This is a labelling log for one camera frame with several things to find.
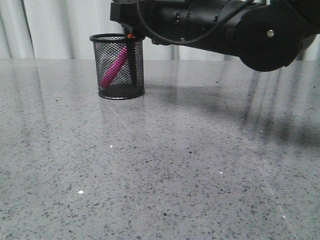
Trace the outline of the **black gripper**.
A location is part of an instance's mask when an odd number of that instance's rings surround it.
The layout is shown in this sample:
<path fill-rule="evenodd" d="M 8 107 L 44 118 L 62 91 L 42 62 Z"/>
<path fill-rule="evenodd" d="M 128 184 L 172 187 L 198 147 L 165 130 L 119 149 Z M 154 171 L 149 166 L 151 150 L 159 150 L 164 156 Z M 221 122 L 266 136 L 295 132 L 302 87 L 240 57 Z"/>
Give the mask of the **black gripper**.
<path fill-rule="evenodd" d="M 190 0 L 114 0 L 110 20 L 135 37 L 149 38 L 155 45 L 190 45 L 187 21 Z"/>

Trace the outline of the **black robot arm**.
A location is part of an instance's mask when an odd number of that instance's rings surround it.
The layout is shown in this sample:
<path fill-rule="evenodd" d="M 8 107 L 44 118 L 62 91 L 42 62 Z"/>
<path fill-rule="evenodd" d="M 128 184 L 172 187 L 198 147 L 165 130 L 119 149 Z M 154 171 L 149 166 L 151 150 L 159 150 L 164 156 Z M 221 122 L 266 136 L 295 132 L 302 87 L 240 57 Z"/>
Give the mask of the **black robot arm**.
<path fill-rule="evenodd" d="M 114 0 L 110 19 L 156 45 L 240 58 L 270 72 L 290 65 L 320 33 L 317 0 Z"/>

